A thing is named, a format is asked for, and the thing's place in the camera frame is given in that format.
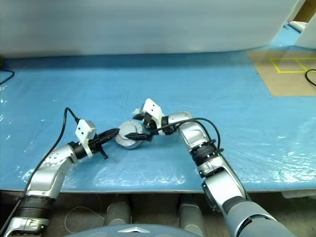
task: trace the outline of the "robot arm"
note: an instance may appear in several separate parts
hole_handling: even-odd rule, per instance
[[[35,170],[4,237],[24,234],[34,236],[44,232],[67,171],[76,165],[79,159],[85,156],[90,158],[96,152],[107,158],[101,145],[115,137],[119,129],[111,129],[101,134],[95,134],[95,131],[96,127],[92,122],[80,119],[76,128],[79,142],[70,142],[46,156]]]
[[[189,113],[164,116],[161,108],[151,99],[147,99],[141,114],[134,118],[143,120],[147,131],[163,128],[158,132],[160,135],[175,131],[180,133],[200,176],[204,178],[202,188],[209,204],[223,214],[232,237],[294,236],[261,206],[250,200],[240,180],[221,154],[221,149],[214,145],[215,140],[207,136],[200,124],[188,121],[168,127],[168,124],[192,119]]]

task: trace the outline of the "cardboard sheet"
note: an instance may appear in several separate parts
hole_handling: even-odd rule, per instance
[[[316,51],[257,51],[247,54],[265,85],[274,96],[316,96],[316,87],[305,79],[316,68]],[[309,78],[316,81],[316,73]]]

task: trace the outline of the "floor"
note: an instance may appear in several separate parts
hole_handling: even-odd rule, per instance
[[[180,194],[130,195],[133,222],[177,227],[179,196]],[[195,197],[204,215],[208,237],[228,237],[221,214],[214,213],[208,207],[204,195],[195,195]],[[44,237],[65,236],[69,234],[68,231],[77,232],[89,229],[91,226],[103,226],[107,207],[115,198],[116,195],[61,194],[55,203],[51,222]],[[280,193],[254,193],[251,194],[251,198],[295,235],[300,237],[316,236],[315,199],[309,197],[285,199]],[[12,197],[1,195],[1,199],[1,204],[3,204],[10,202]],[[70,212],[76,206],[83,207]]]

